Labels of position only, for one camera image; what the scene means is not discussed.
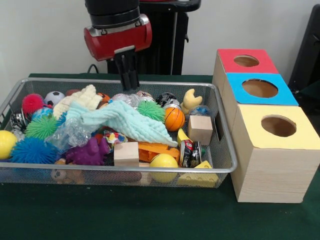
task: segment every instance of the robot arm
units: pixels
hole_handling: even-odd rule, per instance
[[[97,61],[115,61],[124,90],[139,86],[136,52],[149,48],[152,29],[139,0],[85,0],[92,26],[85,43]]]

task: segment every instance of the black cable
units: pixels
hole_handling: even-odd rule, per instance
[[[89,74],[92,68],[95,69],[95,71],[96,71],[97,74],[99,73],[99,70],[98,70],[98,68],[97,68],[97,66],[96,66],[95,64],[91,64],[90,67],[89,67],[89,69],[88,69],[88,71],[87,71],[86,73]]]

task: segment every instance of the circular hole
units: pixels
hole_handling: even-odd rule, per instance
[[[258,59],[250,55],[239,55],[234,58],[234,62],[242,67],[254,67],[259,65]]]
[[[272,98],[278,94],[278,88],[261,79],[249,79],[242,83],[243,89],[250,95],[259,98]]]
[[[261,125],[264,130],[279,137],[289,137],[297,131],[296,124],[293,121],[279,115],[265,117],[261,121]]]

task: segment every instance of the metal mesh basket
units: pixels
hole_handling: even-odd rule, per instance
[[[24,79],[16,84],[0,107],[1,129],[11,130],[10,115],[13,111],[21,108],[22,100],[26,95],[37,93],[45,96],[51,91],[65,93],[70,89],[82,89],[88,84],[93,84],[97,92],[106,93],[109,96],[123,91],[120,81],[117,80]],[[133,94],[141,90],[157,97],[161,93],[170,92],[174,93],[181,102],[185,92],[190,88],[195,89],[196,95],[203,96],[202,104],[212,110],[212,139],[210,145],[205,147],[206,153],[202,157],[203,161],[209,161],[212,169],[0,162],[0,182],[218,188],[227,174],[236,169],[237,158],[221,97],[216,87],[206,83],[141,82],[138,89],[128,91],[126,94]],[[177,133],[171,133],[171,136],[174,140],[177,139]]]

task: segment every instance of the white wall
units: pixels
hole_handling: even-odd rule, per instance
[[[202,0],[189,13],[183,74],[211,75],[219,48],[266,49],[288,82],[318,0]]]
[[[183,74],[211,75],[218,48],[263,48],[289,79],[316,0],[202,0],[189,14]],[[1,0],[0,101],[29,73],[83,73],[96,61],[84,0]],[[106,71],[106,63],[98,64]]]

